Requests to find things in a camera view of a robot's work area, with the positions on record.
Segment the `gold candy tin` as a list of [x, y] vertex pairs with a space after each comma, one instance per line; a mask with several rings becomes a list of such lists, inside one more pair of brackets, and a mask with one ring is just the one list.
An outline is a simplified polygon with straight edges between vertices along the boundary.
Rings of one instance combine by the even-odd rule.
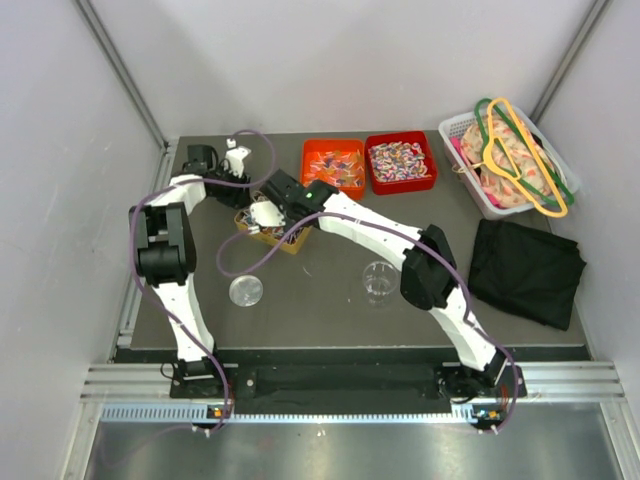
[[[234, 217], [234, 223], [239, 231], [250, 230], [255, 224], [249, 208], [245, 208], [237, 213]], [[309, 227], [301, 227], [291, 233], [280, 246], [280, 249], [286, 253], [295, 255], [304, 245], [311, 229]], [[257, 233], [251, 236], [269, 246], [275, 246], [284, 236], [286, 230], [284, 227], [261, 227]]]

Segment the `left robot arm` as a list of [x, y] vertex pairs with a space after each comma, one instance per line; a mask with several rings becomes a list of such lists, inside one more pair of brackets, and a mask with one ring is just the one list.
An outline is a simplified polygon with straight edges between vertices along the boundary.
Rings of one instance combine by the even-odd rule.
[[197, 253], [189, 215], [207, 198], [234, 210], [250, 204], [251, 178], [245, 173], [250, 153], [233, 138], [223, 157], [211, 145], [190, 145], [181, 172], [129, 213], [135, 272], [158, 297], [176, 338], [173, 381], [192, 381], [209, 397], [224, 390], [227, 374], [210, 360], [215, 341], [195, 292]]

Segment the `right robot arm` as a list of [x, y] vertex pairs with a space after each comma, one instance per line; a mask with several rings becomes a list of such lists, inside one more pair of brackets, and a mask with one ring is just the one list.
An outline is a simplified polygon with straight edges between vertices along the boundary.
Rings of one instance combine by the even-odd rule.
[[472, 312], [470, 291], [442, 229], [403, 225], [324, 181], [303, 186], [282, 170], [266, 181], [261, 193], [265, 199], [250, 206], [257, 225], [293, 230], [313, 226], [377, 254], [399, 272], [404, 300], [429, 312], [449, 337], [469, 388], [487, 396], [502, 385], [508, 355]]

